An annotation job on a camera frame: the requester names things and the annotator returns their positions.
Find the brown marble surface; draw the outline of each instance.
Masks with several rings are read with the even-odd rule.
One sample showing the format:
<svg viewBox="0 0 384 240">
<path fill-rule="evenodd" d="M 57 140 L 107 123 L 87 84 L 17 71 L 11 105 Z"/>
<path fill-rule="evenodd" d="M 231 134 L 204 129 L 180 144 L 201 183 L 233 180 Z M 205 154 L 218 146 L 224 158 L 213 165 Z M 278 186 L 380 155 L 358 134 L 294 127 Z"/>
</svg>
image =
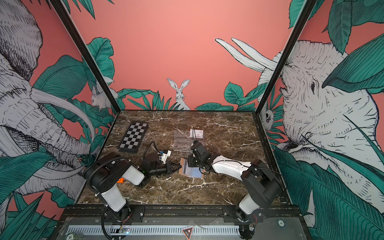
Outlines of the brown marble surface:
<svg viewBox="0 0 384 240">
<path fill-rule="evenodd" d="M 131 121 L 145 121 L 149 128 L 141 143 L 139 152 L 131 154 L 118 151 L 120 143 Z M 192 127 L 204 130 L 205 146 L 212 153 L 239 161 L 259 158 L 266 163 L 264 151 L 253 121 L 252 113 L 239 112 L 162 112 L 123 111 L 120 113 L 101 156 L 118 152 L 137 165 L 141 165 L 142 154 L 151 141 L 160 150 L 172 151 L 168 158 L 178 163 L 188 158 L 187 152 L 174 152 L 174 131 L 189 131 Z M 247 194 L 244 184 L 224 174 L 205 175 L 204 179 L 188 178 L 178 172 L 156 178 L 139 188 L 126 181 L 118 184 L 122 195 L 131 204 L 238 204 Z M 99 199 L 85 187 L 78 203 L 99 203 Z"/>
</svg>

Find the wallpaper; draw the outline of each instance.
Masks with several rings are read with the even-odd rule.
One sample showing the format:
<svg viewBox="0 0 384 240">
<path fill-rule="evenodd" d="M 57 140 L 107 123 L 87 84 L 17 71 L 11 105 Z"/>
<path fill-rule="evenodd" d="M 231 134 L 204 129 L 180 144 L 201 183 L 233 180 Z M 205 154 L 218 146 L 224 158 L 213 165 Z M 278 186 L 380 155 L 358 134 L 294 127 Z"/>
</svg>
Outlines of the wallpaper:
<svg viewBox="0 0 384 240">
<path fill-rule="evenodd" d="M 283 0 L 63 3 L 120 108 L 144 110 L 254 111 L 301 10 L 290 16 Z M 97 88 L 93 97 L 103 104 Z"/>
<path fill-rule="evenodd" d="M 0 0 L 0 92 L 0 239 L 46 239 L 115 118 L 49 1 Z"/>
<path fill-rule="evenodd" d="M 263 128 L 313 239 L 384 239 L 384 1 L 315 8 Z"/>
</svg>

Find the transparent plastic organizer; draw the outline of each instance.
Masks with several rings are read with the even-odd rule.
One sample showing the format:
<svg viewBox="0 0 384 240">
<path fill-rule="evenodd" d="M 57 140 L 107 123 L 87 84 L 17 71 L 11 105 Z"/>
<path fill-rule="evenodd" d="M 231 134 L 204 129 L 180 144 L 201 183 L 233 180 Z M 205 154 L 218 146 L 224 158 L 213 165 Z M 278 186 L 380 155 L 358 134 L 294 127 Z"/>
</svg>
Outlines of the transparent plastic organizer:
<svg viewBox="0 0 384 240">
<path fill-rule="evenodd" d="M 190 148 L 195 138 L 190 136 L 190 131 L 175 130 L 174 136 L 175 136 L 174 142 L 173 142 L 174 151 L 192 152 Z M 200 143 L 204 144 L 204 133 L 203 133 L 203 138 L 198 137 L 197 140 Z"/>
</svg>

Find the white card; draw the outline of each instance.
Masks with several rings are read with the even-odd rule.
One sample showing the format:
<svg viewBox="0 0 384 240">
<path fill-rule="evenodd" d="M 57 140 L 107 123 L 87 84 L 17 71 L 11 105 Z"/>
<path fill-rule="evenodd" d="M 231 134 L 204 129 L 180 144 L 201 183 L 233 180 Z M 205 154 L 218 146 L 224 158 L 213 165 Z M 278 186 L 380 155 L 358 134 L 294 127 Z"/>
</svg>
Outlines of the white card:
<svg viewBox="0 0 384 240">
<path fill-rule="evenodd" d="M 204 131 L 203 130 L 197 130 L 195 129 L 195 131 L 193 129 L 191 129 L 189 131 L 189 137 L 196 137 L 196 138 L 203 138 L 203 133 Z"/>
</svg>

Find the black and white checkered board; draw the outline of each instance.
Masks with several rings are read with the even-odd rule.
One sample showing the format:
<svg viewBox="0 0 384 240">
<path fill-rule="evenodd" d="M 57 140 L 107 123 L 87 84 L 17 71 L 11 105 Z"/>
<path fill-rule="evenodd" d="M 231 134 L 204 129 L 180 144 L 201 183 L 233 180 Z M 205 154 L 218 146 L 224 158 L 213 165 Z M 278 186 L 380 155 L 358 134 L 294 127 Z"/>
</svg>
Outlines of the black and white checkered board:
<svg viewBox="0 0 384 240">
<path fill-rule="evenodd" d="M 146 122 L 132 122 L 120 142 L 119 150 L 137 153 L 147 128 L 148 124 Z"/>
</svg>

